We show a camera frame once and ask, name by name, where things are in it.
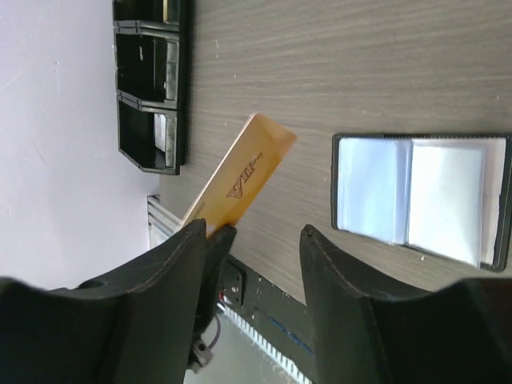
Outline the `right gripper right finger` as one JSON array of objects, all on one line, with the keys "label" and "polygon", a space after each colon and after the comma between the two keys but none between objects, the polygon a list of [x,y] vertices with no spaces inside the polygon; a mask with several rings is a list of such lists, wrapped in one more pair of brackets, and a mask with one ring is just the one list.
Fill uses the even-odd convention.
[{"label": "right gripper right finger", "polygon": [[508,383],[511,281],[429,292],[302,229],[300,262],[321,383]]}]

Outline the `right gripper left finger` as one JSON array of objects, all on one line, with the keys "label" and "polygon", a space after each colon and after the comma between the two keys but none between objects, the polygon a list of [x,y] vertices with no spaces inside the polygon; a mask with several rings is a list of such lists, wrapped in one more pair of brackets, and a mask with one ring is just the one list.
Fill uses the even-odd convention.
[{"label": "right gripper left finger", "polygon": [[195,220],[74,289],[1,280],[4,383],[180,383],[206,248]]}]

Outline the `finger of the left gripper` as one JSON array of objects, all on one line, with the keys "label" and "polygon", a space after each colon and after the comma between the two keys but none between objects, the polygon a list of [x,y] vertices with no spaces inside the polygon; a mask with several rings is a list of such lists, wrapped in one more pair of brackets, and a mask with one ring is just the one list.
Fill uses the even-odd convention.
[{"label": "finger of the left gripper", "polygon": [[236,233],[235,227],[225,225],[206,240],[206,259],[195,316],[196,332],[204,332],[213,319],[222,265],[230,252]]}]

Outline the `black leather card holder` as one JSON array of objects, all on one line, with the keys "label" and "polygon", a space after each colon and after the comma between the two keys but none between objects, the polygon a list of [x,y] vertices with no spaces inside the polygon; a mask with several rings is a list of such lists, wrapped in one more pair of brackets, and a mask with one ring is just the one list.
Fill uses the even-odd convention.
[{"label": "black leather card holder", "polygon": [[336,134],[331,225],[481,269],[506,268],[507,135]]}]

